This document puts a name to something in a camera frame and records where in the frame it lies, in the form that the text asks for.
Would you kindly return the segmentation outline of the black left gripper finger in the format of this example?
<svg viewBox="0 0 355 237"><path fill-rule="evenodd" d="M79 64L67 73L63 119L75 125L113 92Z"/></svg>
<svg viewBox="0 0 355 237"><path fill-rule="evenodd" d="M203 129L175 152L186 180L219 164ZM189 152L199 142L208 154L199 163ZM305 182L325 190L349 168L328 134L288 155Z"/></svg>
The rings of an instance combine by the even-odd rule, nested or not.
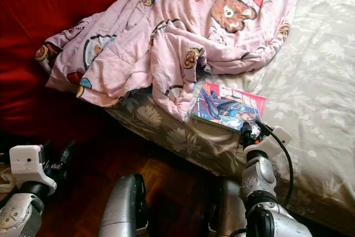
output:
<svg viewBox="0 0 355 237"><path fill-rule="evenodd" d="M76 141L69 142L68 145L66 145L64 147L63 151L61 151L61 153L58 157L58 163L60 163L62 165L66 165L66 164L71 163L71 161L73 161L74 151L77 146L78 146L78 143Z"/></svg>

